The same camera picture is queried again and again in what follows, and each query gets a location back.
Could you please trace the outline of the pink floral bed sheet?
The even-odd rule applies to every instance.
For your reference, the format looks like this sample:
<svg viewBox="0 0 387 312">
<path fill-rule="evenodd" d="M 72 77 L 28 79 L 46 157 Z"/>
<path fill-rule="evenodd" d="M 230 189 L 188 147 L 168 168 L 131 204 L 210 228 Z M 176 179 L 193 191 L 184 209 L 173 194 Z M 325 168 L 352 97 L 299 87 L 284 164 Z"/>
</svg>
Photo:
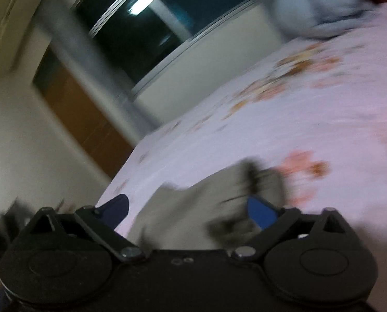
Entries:
<svg viewBox="0 0 387 312">
<path fill-rule="evenodd" d="M 287 203 L 337 209 L 378 262 L 387 311 L 387 3 L 332 40 L 294 40 L 137 144 L 100 198 L 129 198 L 127 235 L 161 185 L 183 189 L 242 159 L 285 176 Z"/>
</svg>

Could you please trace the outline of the grey pants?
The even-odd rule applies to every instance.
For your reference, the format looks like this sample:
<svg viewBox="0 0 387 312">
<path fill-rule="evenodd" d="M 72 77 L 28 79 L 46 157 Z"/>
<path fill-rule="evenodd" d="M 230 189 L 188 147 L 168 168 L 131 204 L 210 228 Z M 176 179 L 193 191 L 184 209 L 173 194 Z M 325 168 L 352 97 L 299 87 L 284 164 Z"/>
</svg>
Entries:
<svg viewBox="0 0 387 312">
<path fill-rule="evenodd" d="M 128 239 L 145 252 L 234 249 L 261 231 L 248 214 L 251 197 L 282 208 L 281 172 L 243 160 L 186 189 L 162 185 L 135 218 Z"/>
</svg>

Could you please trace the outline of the aluminium sliding window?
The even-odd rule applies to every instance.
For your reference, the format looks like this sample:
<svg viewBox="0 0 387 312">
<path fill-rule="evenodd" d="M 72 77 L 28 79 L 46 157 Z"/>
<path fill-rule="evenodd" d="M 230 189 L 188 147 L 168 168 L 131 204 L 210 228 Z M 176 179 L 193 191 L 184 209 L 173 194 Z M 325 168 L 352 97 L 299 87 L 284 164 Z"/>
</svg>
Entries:
<svg viewBox="0 0 387 312">
<path fill-rule="evenodd" d="M 76 0 L 74 12 L 138 94 L 171 62 L 253 0 Z"/>
</svg>

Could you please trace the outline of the brown wooden door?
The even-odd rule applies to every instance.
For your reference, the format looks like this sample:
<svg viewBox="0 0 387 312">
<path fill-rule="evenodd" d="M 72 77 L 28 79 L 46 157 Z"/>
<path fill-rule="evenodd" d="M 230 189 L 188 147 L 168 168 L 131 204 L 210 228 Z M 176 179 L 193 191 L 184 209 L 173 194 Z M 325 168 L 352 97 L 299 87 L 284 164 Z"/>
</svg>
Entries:
<svg viewBox="0 0 387 312">
<path fill-rule="evenodd" d="M 33 84 L 88 157 L 107 176 L 114 178 L 134 147 L 105 117 L 51 49 L 44 53 Z"/>
</svg>

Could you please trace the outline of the left grey curtain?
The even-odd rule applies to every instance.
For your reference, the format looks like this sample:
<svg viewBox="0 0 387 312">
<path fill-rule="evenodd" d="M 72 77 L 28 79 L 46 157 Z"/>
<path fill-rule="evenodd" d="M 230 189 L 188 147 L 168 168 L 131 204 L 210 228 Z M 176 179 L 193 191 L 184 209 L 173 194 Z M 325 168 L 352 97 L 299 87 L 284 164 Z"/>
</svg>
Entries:
<svg viewBox="0 0 387 312">
<path fill-rule="evenodd" d="M 34 19 L 48 34 L 50 48 L 115 129 L 132 143 L 160 124 L 114 71 L 65 0 L 42 0 Z"/>
</svg>

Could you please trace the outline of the blue folded duvet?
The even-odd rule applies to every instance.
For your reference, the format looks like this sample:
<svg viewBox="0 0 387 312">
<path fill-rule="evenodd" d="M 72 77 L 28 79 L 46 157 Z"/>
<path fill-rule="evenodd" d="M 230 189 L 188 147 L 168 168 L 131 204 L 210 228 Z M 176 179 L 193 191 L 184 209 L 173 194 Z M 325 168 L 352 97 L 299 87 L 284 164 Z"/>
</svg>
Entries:
<svg viewBox="0 0 387 312">
<path fill-rule="evenodd" d="M 275 0 L 274 15 L 292 37 L 329 39 L 363 25 L 373 13 L 369 0 Z"/>
</svg>

